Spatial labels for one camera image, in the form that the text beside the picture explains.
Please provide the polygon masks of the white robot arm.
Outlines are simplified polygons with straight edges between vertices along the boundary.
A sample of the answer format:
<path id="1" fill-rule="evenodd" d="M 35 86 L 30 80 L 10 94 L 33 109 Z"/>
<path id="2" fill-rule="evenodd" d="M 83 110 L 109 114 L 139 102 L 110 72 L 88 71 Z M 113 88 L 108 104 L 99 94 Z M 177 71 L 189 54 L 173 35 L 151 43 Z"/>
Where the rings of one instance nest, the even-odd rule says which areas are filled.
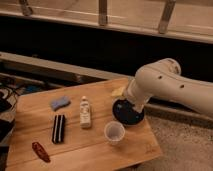
<path id="1" fill-rule="evenodd" d="M 179 63 L 171 58 L 139 68 L 123 96 L 137 112 L 151 97 L 159 97 L 213 118 L 213 83 L 182 77 Z"/>

